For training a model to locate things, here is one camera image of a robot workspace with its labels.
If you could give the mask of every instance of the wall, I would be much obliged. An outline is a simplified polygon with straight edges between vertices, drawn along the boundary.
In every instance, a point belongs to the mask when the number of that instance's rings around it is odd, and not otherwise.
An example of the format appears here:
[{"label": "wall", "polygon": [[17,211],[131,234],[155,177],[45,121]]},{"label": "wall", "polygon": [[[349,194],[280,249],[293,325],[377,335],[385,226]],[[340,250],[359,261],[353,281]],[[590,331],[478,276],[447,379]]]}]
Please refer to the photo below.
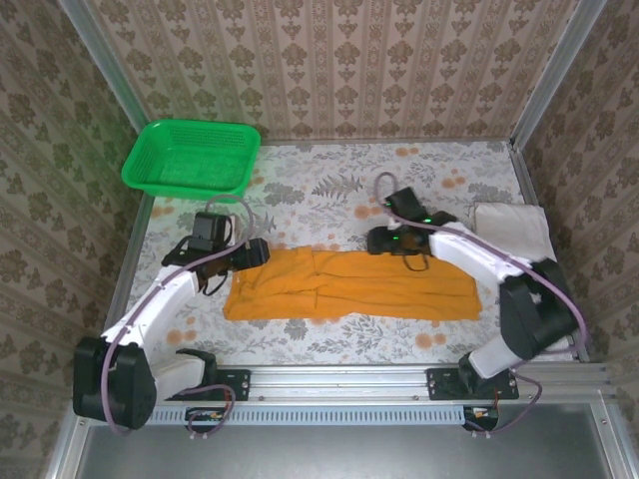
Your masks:
[{"label": "wall", "polygon": [[150,119],[506,138],[576,0],[89,0]]},{"label": "wall", "polygon": [[101,330],[139,196],[129,122],[55,1],[0,2],[0,477],[35,477]]},{"label": "wall", "polygon": [[524,157],[639,444],[639,2],[608,1]]}]

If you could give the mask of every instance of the orange cloth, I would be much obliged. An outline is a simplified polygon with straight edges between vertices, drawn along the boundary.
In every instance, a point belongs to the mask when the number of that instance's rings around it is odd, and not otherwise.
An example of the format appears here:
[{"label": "orange cloth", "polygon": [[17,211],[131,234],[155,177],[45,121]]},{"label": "orange cloth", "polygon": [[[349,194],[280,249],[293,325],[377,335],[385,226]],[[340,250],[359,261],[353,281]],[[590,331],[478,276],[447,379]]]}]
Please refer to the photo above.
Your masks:
[{"label": "orange cloth", "polygon": [[[411,267],[423,267],[419,256]],[[229,320],[341,317],[351,312],[431,319],[478,319],[475,280],[461,269],[428,258],[411,271],[400,256],[365,251],[313,251],[310,246],[271,251],[260,267],[236,271],[224,307]]]}]

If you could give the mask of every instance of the green basket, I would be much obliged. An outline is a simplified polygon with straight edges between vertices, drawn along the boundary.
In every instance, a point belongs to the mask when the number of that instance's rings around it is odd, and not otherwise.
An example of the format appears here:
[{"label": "green basket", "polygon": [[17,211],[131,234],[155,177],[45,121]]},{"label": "green basket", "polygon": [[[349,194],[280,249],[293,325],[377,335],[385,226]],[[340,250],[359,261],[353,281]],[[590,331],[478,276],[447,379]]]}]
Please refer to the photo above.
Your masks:
[{"label": "green basket", "polygon": [[154,197],[241,197],[260,140],[258,131],[247,125],[158,120],[142,130],[122,168],[122,180]]}]

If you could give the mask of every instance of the floral tablecloth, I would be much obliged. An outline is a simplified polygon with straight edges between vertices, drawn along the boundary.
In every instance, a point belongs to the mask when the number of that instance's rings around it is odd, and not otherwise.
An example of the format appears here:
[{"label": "floral tablecloth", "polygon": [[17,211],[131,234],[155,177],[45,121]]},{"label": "floral tablecloth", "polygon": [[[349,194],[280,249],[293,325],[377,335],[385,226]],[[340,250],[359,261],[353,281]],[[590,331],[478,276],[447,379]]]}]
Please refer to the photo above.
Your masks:
[{"label": "floral tablecloth", "polygon": [[[469,226],[475,202],[523,203],[502,142],[262,147],[245,194],[256,214],[255,236],[272,248],[363,249],[366,232],[386,224],[372,198],[373,180],[384,171],[393,172],[402,187],[413,187],[429,210],[446,210]],[[155,199],[129,307],[203,208],[201,202]],[[237,205],[215,210],[246,217]],[[199,294],[189,301],[154,357],[195,347],[227,365],[456,362],[498,331],[496,291],[482,284],[479,321],[350,314],[230,322],[222,314],[229,283],[213,297]]]}]

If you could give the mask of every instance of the folded white cloth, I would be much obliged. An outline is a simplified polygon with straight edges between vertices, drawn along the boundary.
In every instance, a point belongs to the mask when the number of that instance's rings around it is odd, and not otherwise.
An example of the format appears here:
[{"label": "folded white cloth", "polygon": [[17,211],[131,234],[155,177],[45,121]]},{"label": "folded white cloth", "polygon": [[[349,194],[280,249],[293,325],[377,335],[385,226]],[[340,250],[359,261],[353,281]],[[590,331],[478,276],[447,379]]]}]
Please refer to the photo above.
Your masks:
[{"label": "folded white cloth", "polygon": [[556,260],[543,208],[504,203],[475,204],[475,232],[495,246],[533,261]]}]

